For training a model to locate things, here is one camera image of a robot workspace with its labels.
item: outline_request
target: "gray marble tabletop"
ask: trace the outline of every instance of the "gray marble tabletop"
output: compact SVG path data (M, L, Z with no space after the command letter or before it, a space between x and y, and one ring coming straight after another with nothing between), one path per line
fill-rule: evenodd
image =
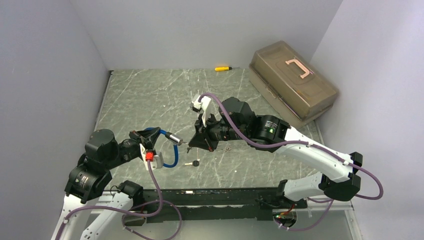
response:
M237 97L249 103L257 115L278 113L249 82L248 69L215 72L213 69L130 69L115 70L109 80L100 110L97 129L110 129L118 142L132 130L161 127L185 141L194 134L197 113L189 109L192 97L214 93L222 101ZM220 118L218 108L213 110ZM320 141L315 122L299 129L304 135ZM157 140L165 163L174 162L172 143L164 136ZM179 149L179 162L174 168L161 168L154 175L163 189L274 187L280 180L298 179L316 173L300 161L249 147L243 140L221 142L214 152ZM184 165L199 159L200 166ZM130 180L153 189L149 173L139 158L112 170L109 187Z

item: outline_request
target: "screwdriver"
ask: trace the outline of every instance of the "screwdriver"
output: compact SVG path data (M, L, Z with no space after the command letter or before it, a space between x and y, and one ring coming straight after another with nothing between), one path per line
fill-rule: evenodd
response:
M238 69L238 67L230 67L230 66L215 67L215 72L228 71L228 70L231 70L231 69Z

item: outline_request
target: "white wall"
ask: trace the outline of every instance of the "white wall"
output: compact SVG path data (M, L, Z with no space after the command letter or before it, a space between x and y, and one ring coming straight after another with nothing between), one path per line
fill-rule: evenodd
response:
M319 119L325 143L362 153L385 189L353 201L367 240L424 238L423 23L421 0L344 0L312 58L341 91Z
M309 61L342 0L71 0L109 69L246 68L284 40Z
M68 0L0 3L0 239L50 239L108 80Z

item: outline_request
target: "white bracket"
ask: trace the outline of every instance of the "white bracket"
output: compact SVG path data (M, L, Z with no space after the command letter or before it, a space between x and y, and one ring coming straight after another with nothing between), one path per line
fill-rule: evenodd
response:
M143 160L144 167L148 171L149 167L146 161L146 149L142 144L140 144L140 152L141 152L140 158ZM156 151L156 155L153 157L153 161L151 161L150 165L152 170L161 169L164 166L164 157L162 156L162 152Z
M208 96L204 96L199 102L200 95L196 94L191 101L191 107L197 110L203 111L203 115L201 116L201 121L203 125L206 126L206 121L211 117L212 113L212 99Z

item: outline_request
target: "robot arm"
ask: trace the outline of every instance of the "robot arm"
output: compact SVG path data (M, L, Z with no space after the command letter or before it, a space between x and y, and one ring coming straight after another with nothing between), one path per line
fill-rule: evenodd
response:
M79 159L77 166L69 173L63 209L52 240L91 240L105 236L109 230L107 226L115 223L117 219L120 220L121 213L104 210L88 227L88 230L85 227L90 211L75 213L71 220L65 220L65 217L75 209L96 205L106 185L112 180L111 169L135 158L141 158L142 154L146 155L146 152L156 156L154 145L159 132L158 127L132 131L129 133L129 138L121 143L117 143L114 133L109 129L97 130L90 136L85 144L85 153ZM114 196L116 202L112 201L110 207L126 210L133 206L133 201L143 197L143 188L130 181L121 183L118 190L120 193Z
M188 145L213 152L219 141L242 139L231 127L224 113L219 109L221 120L216 120L210 114L211 99L195 96L191 108L200 113L195 122L195 134ZM230 97L222 102L237 129L247 138L257 144L269 145L290 141L292 144L261 148L252 146L259 151L276 152L296 158L317 169L319 172L296 180L282 180L278 186L277 196L289 202L296 202L306 197L326 195L339 201L349 201L360 190L361 178L356 175L356 169L348 164L362 165L362 155L354 152L345 154L332 150L297 131L287 122L272 115L255 115L246 102ZM340 162L327 152L312 145L330 151L342 159Z

